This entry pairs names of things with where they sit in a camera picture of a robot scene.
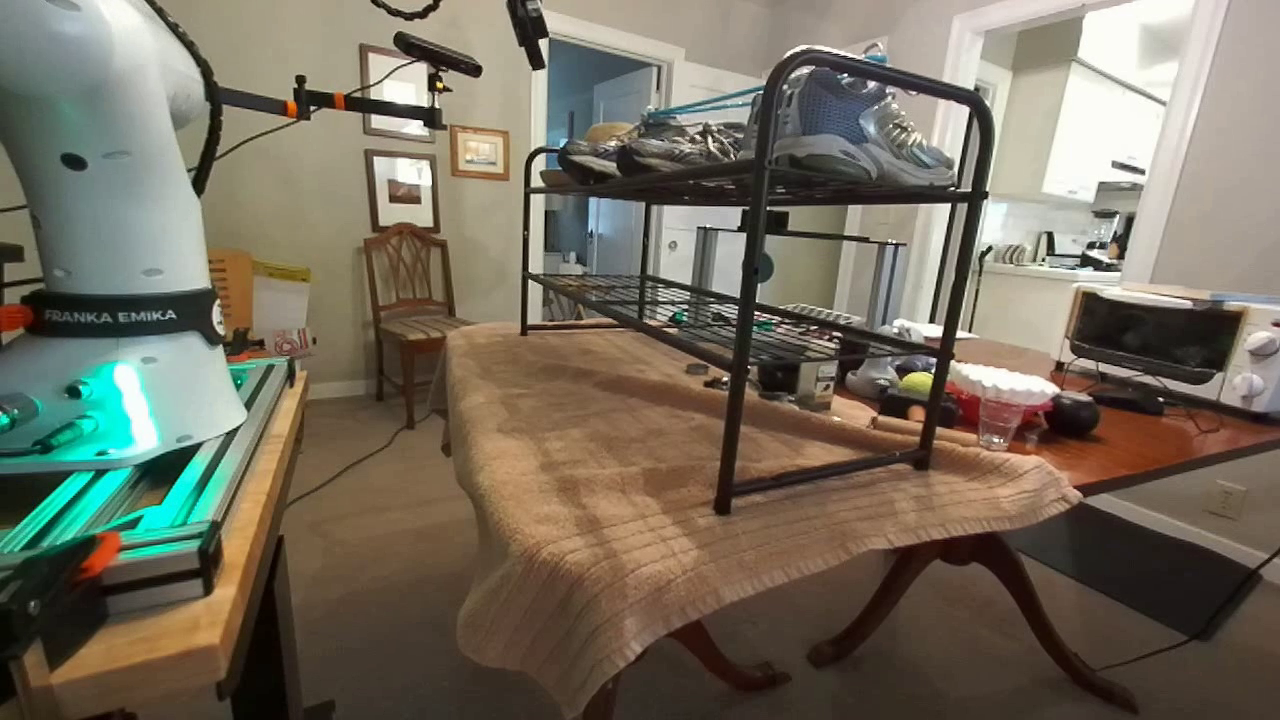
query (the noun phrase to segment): rug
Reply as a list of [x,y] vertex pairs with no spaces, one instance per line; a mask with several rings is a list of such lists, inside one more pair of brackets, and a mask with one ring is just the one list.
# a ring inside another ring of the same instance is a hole
[[1019,530],[1009,545],[1192,642],[1207,642],[1256,588],[1252,568],[1090,506]]

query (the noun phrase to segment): picture frame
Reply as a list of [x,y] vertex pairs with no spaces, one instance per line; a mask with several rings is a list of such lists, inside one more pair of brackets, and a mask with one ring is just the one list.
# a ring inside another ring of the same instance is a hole
[[[426,66],[416,66],[398,54],[360,46],[360,93],[367,101],[388,101],[388,105],[426,105]],[[431,140],[431,130],[420,122],[404,117],[374,117],[363,111],[363,138],[396,138],[396,140]]]
[[373,228],[416,223],[438,228],[438,176],[426,153],[363,153]]
[[450,176],[509,180],[510,147],[503,130],[447,130]]

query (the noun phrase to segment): toaster oven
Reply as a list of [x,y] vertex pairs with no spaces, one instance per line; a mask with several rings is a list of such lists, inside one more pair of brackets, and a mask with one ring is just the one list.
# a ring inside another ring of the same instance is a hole
[[1181,290],[1077,290],[1059,360],[1252,418],[1280,418],[1280,305]]

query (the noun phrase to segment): kitchen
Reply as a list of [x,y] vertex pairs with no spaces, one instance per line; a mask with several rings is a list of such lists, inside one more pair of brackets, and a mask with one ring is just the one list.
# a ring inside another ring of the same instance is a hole
[[976,336],[1059,356],[1072,292],[1120,284],[1188,9],[1115,3],[985,41],[998,146],[962,305]]

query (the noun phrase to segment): wall outlet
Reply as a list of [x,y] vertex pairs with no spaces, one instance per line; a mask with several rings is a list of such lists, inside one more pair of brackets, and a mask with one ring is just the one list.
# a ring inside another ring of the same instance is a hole
[[1247,506],[1247,488],[1242,483],[1212,482],[1204,514],[1234,520],[1234,518],[1242,518],[1242,506]]

